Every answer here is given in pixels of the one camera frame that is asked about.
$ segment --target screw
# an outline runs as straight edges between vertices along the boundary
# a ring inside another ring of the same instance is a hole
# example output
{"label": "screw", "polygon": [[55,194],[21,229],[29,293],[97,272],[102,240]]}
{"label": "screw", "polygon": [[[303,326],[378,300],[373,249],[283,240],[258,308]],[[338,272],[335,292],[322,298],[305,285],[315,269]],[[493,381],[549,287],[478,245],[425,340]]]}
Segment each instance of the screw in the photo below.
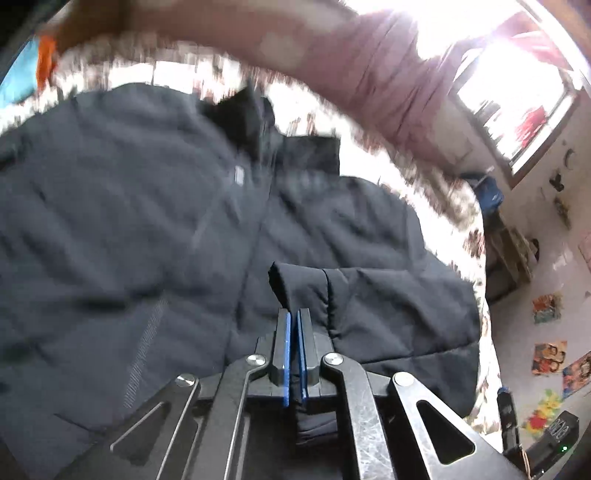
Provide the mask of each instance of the screw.
{"label": "screw", "polygon": [[414,382],[414,377],[407,372],[398,372],[392,379],[401,387],[410,387]]}
{"label": "screw", "polygon": [[261,365],[265,365],[265,363],[267,363],[267,359],[265,356],[255,353],[254,355],[249,355],[246,357],[246,363],[248,365],[252,365],[253,367],[260,367]]}
{"label": "screw", "polygon": [[327,353],[324,356],[324,361],[329,365],[340,365],[343,363],[343,355],[336,352]]}
{"label": "screw", "polygon": [[191,374],[180,374],[174,382],[179,387],[192,387],[195,384],[195,377]]}

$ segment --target orange object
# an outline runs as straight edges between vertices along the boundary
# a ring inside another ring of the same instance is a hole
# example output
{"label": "orange object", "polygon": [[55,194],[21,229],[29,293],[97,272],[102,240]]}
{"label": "orange object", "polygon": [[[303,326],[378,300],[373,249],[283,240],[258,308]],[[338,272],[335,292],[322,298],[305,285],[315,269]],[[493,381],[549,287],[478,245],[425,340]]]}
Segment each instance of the orange object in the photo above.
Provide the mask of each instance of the orange object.
{"label": "orange object", "polygon": [[49,80],[51,72],[56,67],[53,55],[56,51],[56,41],[53,37],[42,35],[39,38],[39,52],[37,55],[37,88],[42,89]]}

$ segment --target triangular cutout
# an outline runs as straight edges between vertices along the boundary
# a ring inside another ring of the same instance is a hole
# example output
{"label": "triangular cutout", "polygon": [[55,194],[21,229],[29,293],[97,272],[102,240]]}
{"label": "triangular cutout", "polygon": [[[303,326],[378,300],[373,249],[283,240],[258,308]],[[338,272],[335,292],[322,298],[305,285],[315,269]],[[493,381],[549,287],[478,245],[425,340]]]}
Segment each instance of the triangular cutout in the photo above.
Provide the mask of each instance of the triangular cutout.
{"label": "triangular cutout", "polygon": [[145,465],[170,409],[169,402],[160,402],[111,444],[111,452],[132,465]]}
{"label": "triangular cutout", "polygon": [[476,446],[428,401],[417,402],[417,409],[441,463],[449,465],[474,453]]}

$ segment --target window frame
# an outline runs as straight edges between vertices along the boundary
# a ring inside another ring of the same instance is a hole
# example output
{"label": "window frame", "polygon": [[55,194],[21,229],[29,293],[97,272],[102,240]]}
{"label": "window frame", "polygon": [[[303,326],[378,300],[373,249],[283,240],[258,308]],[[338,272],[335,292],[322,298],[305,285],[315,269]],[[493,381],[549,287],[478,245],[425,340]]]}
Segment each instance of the window frame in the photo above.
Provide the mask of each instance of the window frame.
{"label": "window frame", "polygon": [[525,161],[525,163],[519,167],[517,171],[513,171],[512,166],[519,162],[522,155],[528,150],[529,145],[541,134],[543,126],[538,129],[529,143],[522,149],[520,149],[517,154],[513,156],[511,160],[507,160],[501,152],[497,149],[496,145],[492,141],[491,136],[488,134],[486,129],[483,125],[480,124],[476,115],[464,104],[462,99],[460,98],[458,92],[459,90],[467,83],[467,81],[472,78],[472,76],[476,73],[476,69],[478,68],[480,62],[480,55],[484,52],[484,49],[472,59],[472,61],[464,68],[461,74],[458,75],[456,80],[454,80],[451,91],[449,93],[449,97],[455,106],[463,112],[464,116],[467,118],[468,123],[470,123],[471,127],[476,131],[478,137],[483,141],[486,145],[487,149],[490,151],[491,155],[495,159],[498,167],[503,172],[509,187],[513,189],[523,178],[531,171],[532,168],[538,163],[538,161],[544,156],[544,154],[548,151],[548,149],[552,146],[552,144],[556,141],[566,124],[568,123],[572,113],[576,109],[577,105],[579,104],[579,92],[576,90],[570,80],[569,76],[558,69],[558,73],[562,78],[563,85],[564,85],[564,92],[561,95],[556,105],[552,108],[550,113],[547,115],[548,120],[555,114],[556,110],[558,110],[561,105],[568,100],[571,102],[570,106],[567,108],[566,112],[562,116],[562,118],[558,121],[556,126],[551,130],[548,137],[542,142],[542,144],[536,149],[535,152],[531,154],[531,156]]}

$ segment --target bed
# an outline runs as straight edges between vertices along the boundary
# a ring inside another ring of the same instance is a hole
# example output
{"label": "bed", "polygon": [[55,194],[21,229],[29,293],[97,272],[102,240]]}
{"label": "bed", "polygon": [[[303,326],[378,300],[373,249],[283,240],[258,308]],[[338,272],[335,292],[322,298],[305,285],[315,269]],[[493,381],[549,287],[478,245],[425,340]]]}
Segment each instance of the bed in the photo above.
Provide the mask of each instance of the bed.
{"label": "bed", "polygon": [[426,247],[473,284],[481,320],[476,402],[465,419],[493,447],[502,449],[496,394],[499,364],[485,300],[485,241],[480,207],[466,182],[387,149],[308,87],[282,74],[249,67],[210,48],[171,43],[156,35],[100,38],[61,58],[50,85],[0,111],[0,133],[79,92],[132,82],[167,86],[217,102],[252,81],[273,104],[277,128],[287,135],[333,135],[341,140],[340,173],[372,181],[417,212]]}

